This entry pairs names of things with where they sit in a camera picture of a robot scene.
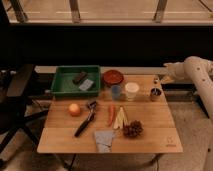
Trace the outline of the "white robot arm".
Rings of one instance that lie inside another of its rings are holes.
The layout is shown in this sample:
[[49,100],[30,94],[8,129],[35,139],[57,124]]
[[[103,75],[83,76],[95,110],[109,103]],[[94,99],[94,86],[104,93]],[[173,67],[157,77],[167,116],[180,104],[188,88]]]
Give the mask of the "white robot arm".
[[183,62],[165,63],[167,74],[172,79],[190,79],[200,95],[209,118],[213,121],[213,61],[197,56],[187,57]]

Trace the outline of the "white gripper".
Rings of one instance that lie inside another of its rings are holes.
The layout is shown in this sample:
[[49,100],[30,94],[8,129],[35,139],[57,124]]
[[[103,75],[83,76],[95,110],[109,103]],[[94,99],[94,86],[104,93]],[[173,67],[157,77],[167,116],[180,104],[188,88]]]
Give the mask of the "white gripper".
[[164,81],[181,80],[185,78],[184,65],[182,62],[165,63],[166,74],[163,77]]

